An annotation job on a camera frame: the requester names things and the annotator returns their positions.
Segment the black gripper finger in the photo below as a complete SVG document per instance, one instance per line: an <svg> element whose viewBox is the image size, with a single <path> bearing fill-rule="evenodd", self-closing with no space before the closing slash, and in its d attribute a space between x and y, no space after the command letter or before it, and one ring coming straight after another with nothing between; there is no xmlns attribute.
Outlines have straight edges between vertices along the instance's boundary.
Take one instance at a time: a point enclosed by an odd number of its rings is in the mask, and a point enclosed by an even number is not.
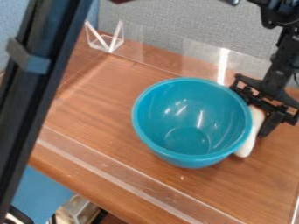
<svg viewBox="0 0 299 224"><path fill-rule="evenodd" d="M264 138L269 135L269 133L273 131L279 123L284 119L284 114L279 111L271 112L265 116L265 120L263 121L260 130L257 132L257 137Z"/></svg>

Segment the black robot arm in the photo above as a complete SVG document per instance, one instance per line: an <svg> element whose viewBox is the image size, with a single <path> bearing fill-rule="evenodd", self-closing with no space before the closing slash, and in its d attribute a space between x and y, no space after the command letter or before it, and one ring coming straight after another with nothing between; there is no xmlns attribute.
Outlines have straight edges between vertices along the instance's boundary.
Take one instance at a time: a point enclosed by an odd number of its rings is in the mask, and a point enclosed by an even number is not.
<svg viewBox="0 0 299 224"><path fill-rule="evenodd" d="M6 43L9 58L0 84L0 224L5 224L92 1L29 0L20 30ZM299 56L291 55L299 37L299 0L247 1L260 9L261 25L283 28L264 79L236 74L229 86L247 103L267 112L256 134L267 137L280 123L299 122L299 101L285 93L285 84L299 72ZM259 95L237 88L240 82Z"/></svg>

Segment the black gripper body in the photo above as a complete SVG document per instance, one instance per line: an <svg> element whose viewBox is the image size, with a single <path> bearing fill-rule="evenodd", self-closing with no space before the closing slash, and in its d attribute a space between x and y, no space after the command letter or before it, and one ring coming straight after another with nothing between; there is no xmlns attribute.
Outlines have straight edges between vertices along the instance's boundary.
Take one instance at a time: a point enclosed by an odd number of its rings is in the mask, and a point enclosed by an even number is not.
<svg viewBox="0 0 299 224"><path fill-rule="evenodd" d="M284 114L281 123L296 125L299 122L299 101L281 90L279 95L271 95L261 88L261 80L247 77L241 73L235 74L235 80L229 85L248 104L260 108L265 115L279 111Z"/></svg>

